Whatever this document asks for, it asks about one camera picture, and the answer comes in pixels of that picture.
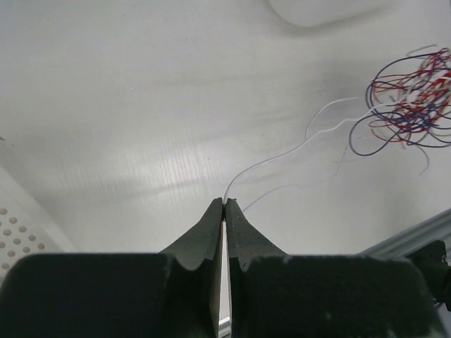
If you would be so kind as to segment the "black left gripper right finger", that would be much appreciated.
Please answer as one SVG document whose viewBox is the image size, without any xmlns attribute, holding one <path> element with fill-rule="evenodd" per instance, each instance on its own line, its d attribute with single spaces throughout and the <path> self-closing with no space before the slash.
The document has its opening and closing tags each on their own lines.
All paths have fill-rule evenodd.
<svg viewBox="0 0 451 338">
<path fill-rule="evenodd" d="M 265 237 L 245 217 L 238 202 L 225 203 L 225 227 L 229 272 L 229 306 L 232 337 L 245 336 L 245 306 L 247 300 L 243 278 L 255 258 L 284 256 L 286 253 Z"/>
</svg>

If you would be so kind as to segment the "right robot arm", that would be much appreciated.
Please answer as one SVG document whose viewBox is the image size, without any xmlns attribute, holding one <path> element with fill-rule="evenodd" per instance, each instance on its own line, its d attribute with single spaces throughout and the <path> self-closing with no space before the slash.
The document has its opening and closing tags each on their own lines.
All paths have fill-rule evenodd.
<svg viewBox="0 0 451 338">
<path fill-rule="evenodd" d="M 423 275 L 434 301 L 450 312 L 450 265 L 445 242 L 434 240 L 407 257 Z"/>
</svg>

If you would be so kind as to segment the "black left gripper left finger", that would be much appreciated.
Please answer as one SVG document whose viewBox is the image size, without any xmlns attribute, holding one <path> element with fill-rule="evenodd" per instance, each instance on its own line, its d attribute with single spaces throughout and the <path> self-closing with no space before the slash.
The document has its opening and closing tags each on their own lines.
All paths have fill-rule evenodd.
<svg viewBox="0 0 451 338">
<path fill-rule="evenodd" d="M 161 315 L 162 337 L 217 337 L 223 246 L 223 200 L 162 253 L 171 260 Z"/>
</svg>

